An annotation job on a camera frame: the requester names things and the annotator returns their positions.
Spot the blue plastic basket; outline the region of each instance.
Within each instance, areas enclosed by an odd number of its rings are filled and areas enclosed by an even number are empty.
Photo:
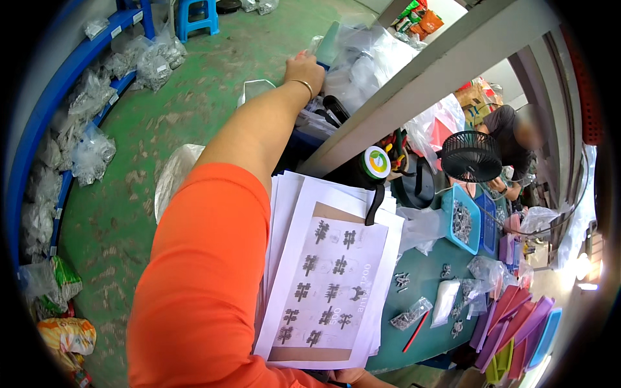
[[[461,240],[453,234],[453,203],[455,200],[463,203],[464,206],[470,211],[470,216],[472,216],[472,231],[470,232],[468,245],[461,242]],[[476,255],[479,251],[481,213],[479,212],[479,207],[458,183],[453,183],[453,187],[442,197],[442,210],[444,210],[449,219],[446,238],[458,247],[472,253],[473,255]]]
[[[478,196],[474,201],[496,218],[496,205],[492,197],[490,197],[486,191],[483,191],[483,194]],[[490,216],[481,210],[481,208],[479,208],[479,212],[481,213],[479,249],[483,248],[490,255],[494,255],[496,253],[496,224]]]

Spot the workbench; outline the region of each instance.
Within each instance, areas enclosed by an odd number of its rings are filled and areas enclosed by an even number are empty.
[[[448,186],[448,180],[441,171],[434,176],[434,181],[436,191]],[[440,208],[442,194],[445,192],[435,196],[430,206],[432,209]],[[475,197],[478,197],[481,193],[481,188],[477,186]],[[506,200],[501,199],[501,201],[506,205]],[[479,250],[479,255],[498,259],[498,241],[500,237],[501,233],[496,233],[496,257],[491,256],[483,249]],[[436,241],[429,256],[423,255],[416,249],[410,249],[403,254],[395,267],[395,273],[409,273],[410,283],[407,285],[407,290],[403,292],[397,293],[398,288],[395,284],[391,286],[388,292],[382,312],[381,346],[379,347],[378,355],[370,357],[366,363],[366,369],[369,372],[377,374],[400,369],[432,358],[438,354],[446,353],[470,341],[477,318],[472,317],[471,320],[467,320],[467,308],[461,313],[463,330],[455,339],[451,336],[451,329],[455,320],[450,317],[447,324],[433,329],[429,328],[432,322],[432,310],[406,353],[402,352],[403,347],[412,336],[414,330],[416,330],[417,323],[402,332],[393,327],[389,320],[407,310],[422,296],[435,305],[438,285],[440,281],[444,280],[440,278],[444,264],[451,265],[449,279],[455,276],[462,279],[472,278],[473,276],[466,266],[473,257],[472,254],[459,248],[446,238]],[[461,288],[457,294],[457,300],[460,298]]]

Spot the black fan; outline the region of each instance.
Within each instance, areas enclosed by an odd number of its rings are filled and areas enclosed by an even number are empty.
[[[502,171],[501,151],[496,139],[477,131],[463,131],[450,135],[444,141],[442,170],[452,178],[464,182],[489,182]]]

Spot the stool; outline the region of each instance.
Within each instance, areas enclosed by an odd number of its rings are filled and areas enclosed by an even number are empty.
[[[205,19],[195,22],[188,22],[190,4],[201,3],[201,7],[192,10],[192,14],[205,13]],[[215,11],[215,0],[179,0],[179,10],[177,13],[177,32],[181,43],[188,41],[188,32],[197,29],[209,28],[209,35],[220,32],[218,29],[218,13]]]

